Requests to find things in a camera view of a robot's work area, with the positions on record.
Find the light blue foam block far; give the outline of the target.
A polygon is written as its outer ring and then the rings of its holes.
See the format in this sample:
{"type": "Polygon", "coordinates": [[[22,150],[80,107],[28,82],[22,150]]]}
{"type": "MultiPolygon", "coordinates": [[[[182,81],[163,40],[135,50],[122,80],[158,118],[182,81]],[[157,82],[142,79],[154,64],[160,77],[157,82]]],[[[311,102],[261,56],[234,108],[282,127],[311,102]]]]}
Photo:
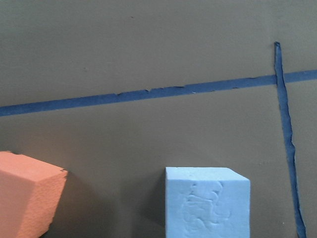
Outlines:
{"type": "Polygon", "coordinates": [[[165,169],[167,238],[250,237],[248,178],[229,168],[165,169]]]}

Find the orange foam block far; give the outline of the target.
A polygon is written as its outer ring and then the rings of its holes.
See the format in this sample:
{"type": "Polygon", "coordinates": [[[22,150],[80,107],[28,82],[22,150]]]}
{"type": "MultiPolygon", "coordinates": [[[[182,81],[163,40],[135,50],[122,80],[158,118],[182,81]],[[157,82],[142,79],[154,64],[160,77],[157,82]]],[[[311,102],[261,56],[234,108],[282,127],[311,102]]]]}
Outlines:
{"type": "Polygon", "coordinates": [[[39,238],[53,221],[67,171],[8,151],[0,153],[0,236],[39,238]]]}

